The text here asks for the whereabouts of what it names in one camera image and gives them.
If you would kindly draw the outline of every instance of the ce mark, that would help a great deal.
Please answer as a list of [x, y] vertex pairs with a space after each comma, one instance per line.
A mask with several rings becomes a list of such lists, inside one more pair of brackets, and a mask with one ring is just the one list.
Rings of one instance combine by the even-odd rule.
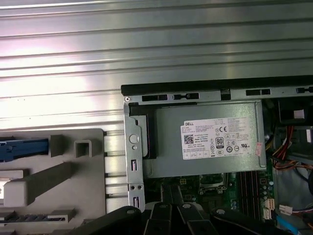
[[226, 126], [223, 128], [222, 126], [219, 128], [219, 131], [220, 132], [223, 132], [223, 130], [224, 130], [224, 132], [227, 132], [227, 130], [226, 130]]

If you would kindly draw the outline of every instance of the white connector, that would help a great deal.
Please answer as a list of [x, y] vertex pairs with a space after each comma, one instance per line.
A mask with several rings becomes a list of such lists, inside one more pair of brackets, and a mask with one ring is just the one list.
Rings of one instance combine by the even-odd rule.
[[265, 207], [271, 211], [275, 210], [275, 199], [270, 198], [265, 200]]
[[263, 218], [264, 219], [272, 219], [272, 214], [269, 209], [263, 208]]
[[279, 205], [279, 212], [285, 215], [292, 215], [292, 207]]

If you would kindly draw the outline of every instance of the motherboard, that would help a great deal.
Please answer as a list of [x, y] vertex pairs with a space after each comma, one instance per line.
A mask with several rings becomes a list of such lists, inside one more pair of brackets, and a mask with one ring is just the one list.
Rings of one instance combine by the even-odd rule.
[[179, 185], [184, 202], [198, 203], [206, 212], [225, 207], [257, 220], [271, 219], [267, 205], [274, 200], [271, 161], [266, 171], [147, 179], [146, 203], [160, 201], [162, 184]]

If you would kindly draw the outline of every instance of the sticker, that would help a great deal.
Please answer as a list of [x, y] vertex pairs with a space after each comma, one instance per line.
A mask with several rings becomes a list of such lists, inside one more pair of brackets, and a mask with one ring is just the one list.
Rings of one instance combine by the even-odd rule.
[[262, 154], [262, 146], [263, 146], [263, 144], [261, 142], [256, 143], [255, 155], [258, 157], [260, 157]]
[[247, 117], [185, 121], [180, 133], [184, 160], [241, 156], [255, 150], [250, 147]]

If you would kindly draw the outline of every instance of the red wire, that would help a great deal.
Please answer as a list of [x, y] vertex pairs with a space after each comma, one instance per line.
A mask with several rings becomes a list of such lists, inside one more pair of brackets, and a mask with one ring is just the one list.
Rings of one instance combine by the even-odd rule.
[[288, 126], [287, 127], [287, 134], [288, 134], [288, 139], [286, 140], [286, 143], [283, 147], [283, 149], [279, 152], [279, 154], [276, 156], [277, 158], [280, 158], [280, 156], [282, 156], [282, 159], [285, 158], [286, 156], [286, 151], [288, 149], [288, 146], [289, 146], [289, 143], [290, 143], [290, 140], [291, 140], [291, 137], [292, 137], [292, 134], [293, 134], [293, 129], [294, 127], [293, 126]]

